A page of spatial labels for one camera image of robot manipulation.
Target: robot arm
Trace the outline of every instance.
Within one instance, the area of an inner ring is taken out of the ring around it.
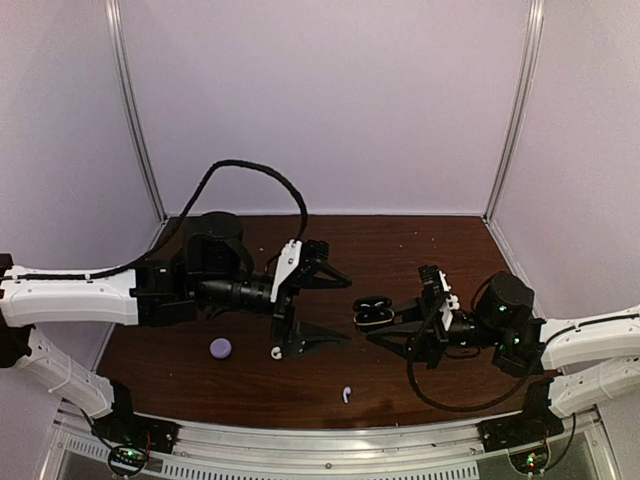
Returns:
[[[533,290],[501,272],[481,286],[479,291],[486,289],[479,300],[465,311],[437,267],[421,267],[420,277],[421,296],[397,307],[385,297],[354,304],[356,328],[372,343],[407,359],[414,390],[413,362],[436,368],[449,348],[493,348],[492,363],[520,378],[507,394],[472,407],[443,405],[416,391],[436,408],[480,411],[509,398],[533,374],[604,360],[579,373],[534,382],[520,414],[482,422],[480,435],[487,451],[539,441],[545,432],[559,434],[562,418],[640,385],[640,305],[606,315],[543,320],[532,314]]]
[[[195,320],[198,311],[239,311],[271,318],[275,358],[297,357],[349,338],[298,321],[301,289],[344,288],[351,281],[328,263],[324,242],[291,240],[274,274],[254,271],[242,225],[215,212],[185,221],[183,246],[169,260],[140,262],[111,276],[38,271],[0,255],[0,368],[17,368],[94,419],[102,437],[171,452],[177,426],[134,415],[129,390],[100,377],[56,348],[35,326],[97,321],[161,327]]]

